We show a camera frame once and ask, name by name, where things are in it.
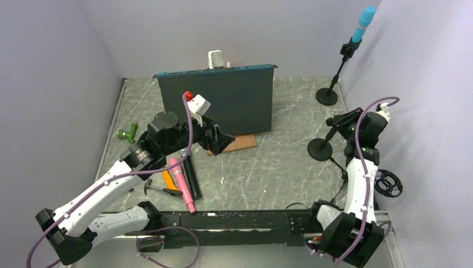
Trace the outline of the black handheld microphone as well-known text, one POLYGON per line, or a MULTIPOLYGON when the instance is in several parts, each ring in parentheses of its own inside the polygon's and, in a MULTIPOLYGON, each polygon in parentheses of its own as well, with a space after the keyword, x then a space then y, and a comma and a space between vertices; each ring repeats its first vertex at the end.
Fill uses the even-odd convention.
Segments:
POLYGON ((189 186, 191 196, 193 200, 200 200, 202 198, 202 193, 201 193, 199 182, 197 180, 195 169, 192 163, 191 154, 187 153, 187 148, 180 150, 178 154, 183 159, 182 167, 185 172, 185 176, 186 176, 186 180, 189 186))

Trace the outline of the black round base mic stand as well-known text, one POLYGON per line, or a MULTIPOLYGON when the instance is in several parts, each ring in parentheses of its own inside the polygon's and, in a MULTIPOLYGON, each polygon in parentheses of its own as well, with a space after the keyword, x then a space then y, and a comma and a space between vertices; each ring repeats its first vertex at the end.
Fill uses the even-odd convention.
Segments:
POLYGON ((327 161, 332 156, 330 140, 337 132, 337 127, 332 126, 325 138, 314 138, 307 145, 308 154, 317 161, 327 161))

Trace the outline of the pink microphone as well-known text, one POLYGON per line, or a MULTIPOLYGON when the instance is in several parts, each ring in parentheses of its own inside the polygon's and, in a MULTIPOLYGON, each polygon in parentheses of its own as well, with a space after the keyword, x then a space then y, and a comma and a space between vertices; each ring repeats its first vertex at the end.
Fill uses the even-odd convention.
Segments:
POLYGON ((184 176, 184 172, 182 170, 181 165, 177 164, 177 163, 178 163, 178 159, 176 159, 176 158, 171 158, 170 159, 170 166, 173 166, 173 168, 171 168, 172 175, 177 180, 178 188, 182 192, 182 198, 183 198, 186 206, 188 207, 190 213, 195 213, 196 209, 195 209, 195 205, 194 205, 194 200, 192 198, 189 187, 187 185, 187 182, 186 182, 186 179, 185 179, 185 176, 184 176))

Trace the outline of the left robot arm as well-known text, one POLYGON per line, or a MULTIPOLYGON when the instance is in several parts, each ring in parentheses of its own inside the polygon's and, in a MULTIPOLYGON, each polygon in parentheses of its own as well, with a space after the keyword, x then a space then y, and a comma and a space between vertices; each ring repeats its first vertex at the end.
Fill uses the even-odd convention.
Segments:
POLYGON ((217 155, 234 142, 217 122, 204 117, 180 123, 173 112, 160 112, 137 142, 121 154, 109 171, 78 197, 62 207, 43 209, 36 220, 64 265, 82 259, 94 246, 115 236, 143 231, 151 235, 161 227, 161 213, 149 201, 120 213, 101 216, 105 208, 130 189, 139 186, 151 170, 161 170, 166 157, 198 143, 217 155))

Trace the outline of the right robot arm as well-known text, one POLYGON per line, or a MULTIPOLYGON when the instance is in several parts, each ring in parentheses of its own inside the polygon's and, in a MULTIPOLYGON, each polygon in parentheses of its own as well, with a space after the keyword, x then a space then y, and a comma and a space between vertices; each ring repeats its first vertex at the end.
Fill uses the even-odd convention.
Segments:
POLYGON ((319 200, 307 217, 311 230, 322 231, 316 251, 332 256, 336 263, 364 267, 384 239, 384 230, 377 226, 374 213, 374 180, 380 160, 375 146, 389 121, 387 108, 377 108, 375 112, 357 108, 327 119, 330 130, 326 137, 308 144, 309 155, 325 161, 332 154, 329 141, 334 134, 338 132, 346 140, 345 207, 319 200))

